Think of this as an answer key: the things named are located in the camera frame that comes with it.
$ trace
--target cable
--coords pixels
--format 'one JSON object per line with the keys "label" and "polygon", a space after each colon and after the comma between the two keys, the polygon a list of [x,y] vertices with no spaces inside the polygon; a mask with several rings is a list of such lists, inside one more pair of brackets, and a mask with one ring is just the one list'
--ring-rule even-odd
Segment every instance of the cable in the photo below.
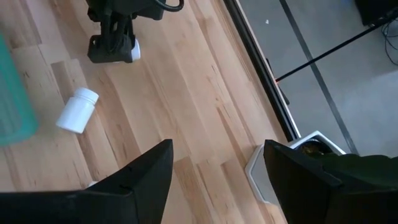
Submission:
{"label": "cable", "polygon": [[389,35],[389,29],[390,29],[390,25],[394,22],[397,21],[397,19],[394,19],[393,21],[390,21],[389,23],[383,25],[381,27],[381,33],[384,36],[384,51],[386,51],[386,55],[388,57],[388,59],[390,60],[391,63],[393,63],[394,65],[398,66],[398,62],[395,62],[391,56],[390,53],[388,51],[387,45],[389,45],[390,47],[392,47],[394,50],[398,51],[398,48],[396,46],[394,46],[391,41],[389,40],[389,38],[391,37],[398,37],[397,35]]}
{"label": "cable", "polygon": [[163,3],[160,0],[154,0],[154,2],[156,3],[156,5],[158,5],[163,10],[169,11],[169,12],[178,12],[184,7],[184,0],[180,0],[180,3],[178,4],[178,6],[169,6],[168,4]]}

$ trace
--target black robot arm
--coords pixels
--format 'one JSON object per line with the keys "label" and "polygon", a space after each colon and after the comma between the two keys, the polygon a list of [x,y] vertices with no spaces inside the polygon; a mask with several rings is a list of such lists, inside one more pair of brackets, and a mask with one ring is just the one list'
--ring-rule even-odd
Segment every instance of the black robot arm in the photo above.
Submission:
{"label": "black robot arm", "polygon": [[161,20],[164,11],[178,12],[184,6],[169,6],[166,0],[86,0],[88,17],[101,23],[101,35],[90,38],[88,57],[93,63],[132,62],[136,43],[132,20],[137,16]]}

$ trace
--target black pole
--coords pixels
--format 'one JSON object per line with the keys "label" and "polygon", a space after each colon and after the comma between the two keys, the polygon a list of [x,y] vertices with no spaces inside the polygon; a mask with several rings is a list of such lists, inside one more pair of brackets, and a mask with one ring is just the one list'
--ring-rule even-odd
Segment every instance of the black pole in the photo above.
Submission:
{"label": "black pole", "polygon": [[351,39],[349,39],[349,40],[344,41],[343,43],[337,45],[336,47],[333,47],[332,49],[328,50],[327,52],[325,52],[325,53],[323,53],[323,54],[321,54],[321,55],[319,55],[319,56],[317,56],[316,58],[312,59],[311,61],[309,61],[309,62],[307,62],[307,63],[305,63],[305,64],[299,66],[298,68],[295,68],[295,69],[293,69],[292,71],[286,73],[285,75],[282,75],[281,77],[277,78],[277,79],[276,79],[276,82],[279,82],[279,81],[281,81],[281,80],[283,80],[283,79],[285,79],[285,78],[287,78],[287,77],[293,75],[294,73],[300,71],[301,69],[303,69],[303,68],[305,68],[305,67],[307,67],[307,66],[309,66],[309,65],[311,65],[311,64],[313,64],[313,63],[315,63],[315,62],[317,62],[317,61],[319,61],[319,60],[321,60],[321,59],[323,59],[324,57],[330,55],[331,53],[333,53],[333,52],[339,50],[339,49],[342,48],[342,47],[345,47],[346,45],[348,45],[348,44],[354,42],[355,40],[357,40],[357,39],[359,39],[359,38],[365,36],[366,34],[372,32],[372,31],[378,29],[379,27],[381,27],[381,26],[383,26],[383,25],[389,23],[390,21],[391,21],[390,19],[386,19],[385,22],[380,22],[380,23],[376,24],[374,27],[371,27],[371,28],[365,30],[364,32],[362,32],[362,33],[356,35],[355,37],[353,37],[353,38],[351,38]]}

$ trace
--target teal plastic bin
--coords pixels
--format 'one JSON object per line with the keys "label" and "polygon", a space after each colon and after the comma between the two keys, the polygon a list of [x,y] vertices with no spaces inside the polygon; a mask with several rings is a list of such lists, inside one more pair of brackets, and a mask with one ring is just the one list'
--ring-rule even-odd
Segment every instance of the teal plastic bin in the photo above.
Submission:
{"label": "teal plastic bin", "polygon": [[37,130],[37,120],[0,34],[0,146],[23,141]]}

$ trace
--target wooden floor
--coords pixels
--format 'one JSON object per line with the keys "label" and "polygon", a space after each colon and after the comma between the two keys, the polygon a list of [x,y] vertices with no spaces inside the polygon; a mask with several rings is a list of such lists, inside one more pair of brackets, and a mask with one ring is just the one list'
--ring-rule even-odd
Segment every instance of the wooden floor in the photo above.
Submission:
{"label": "wooden floor", "polygon": [[[142,59],[133,64],[86,58],[100,30],[86,10],[84,0],[0,1],[0,29],[40,123],[34,137],[0,150],[0,190],[82,189],[172,138],[164,223],[285,223],[244,175],[257,145],[285,139],[223,1],[136,19]],[[99,102],[75,135],[55,121],[81,86]]]}

